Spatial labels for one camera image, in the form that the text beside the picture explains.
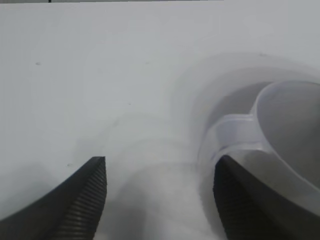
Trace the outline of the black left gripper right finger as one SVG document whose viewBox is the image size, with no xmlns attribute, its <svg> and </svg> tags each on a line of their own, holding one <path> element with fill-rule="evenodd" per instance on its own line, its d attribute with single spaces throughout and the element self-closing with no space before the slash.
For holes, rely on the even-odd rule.
<svg viewBox="0 0 320 240">
<path fill-rule="evenodd" d="M 320 217 L 281 196 L 232 157 L 216 163 L 213 196 L 229 240 L 318 240 Z"/>
</svg>

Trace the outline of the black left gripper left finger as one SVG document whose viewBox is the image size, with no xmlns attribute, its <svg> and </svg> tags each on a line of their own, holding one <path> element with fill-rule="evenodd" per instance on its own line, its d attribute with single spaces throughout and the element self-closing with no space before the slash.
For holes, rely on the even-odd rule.
<svg viewBox="0 0 320 240">
<path fill-rule="evenodd" d="M 1 220 L 0 238 L 92 240 L 106 197 L 106 158 L 95 156 L 48 194 Z"/>
</svg>

